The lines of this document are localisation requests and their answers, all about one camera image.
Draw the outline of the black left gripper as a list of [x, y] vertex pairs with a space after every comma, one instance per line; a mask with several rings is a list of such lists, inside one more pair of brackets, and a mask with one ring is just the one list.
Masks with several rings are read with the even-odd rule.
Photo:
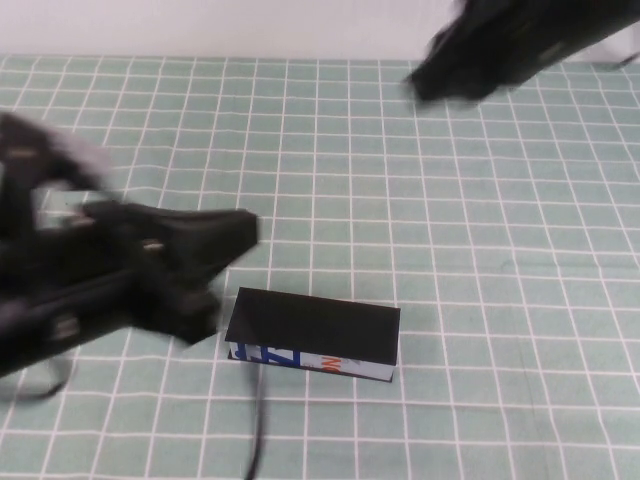
[[217, 333], [220, 301], [203, 291], [259, 243], [246, 209], [172, 211], [115, 201], [37, 233], [30, 304], [41, 314], [126, 311], [135, 328], [195, 345]]

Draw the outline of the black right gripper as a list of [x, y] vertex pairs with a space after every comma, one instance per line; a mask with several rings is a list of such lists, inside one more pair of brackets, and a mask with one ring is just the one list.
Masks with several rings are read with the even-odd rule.
[[431, 39], [424, 60], [405, 78], [418, 103], [477, 102], [519, 87], [544, 65], [531, 47], [543, 1], [463, 1], [458, 16]]

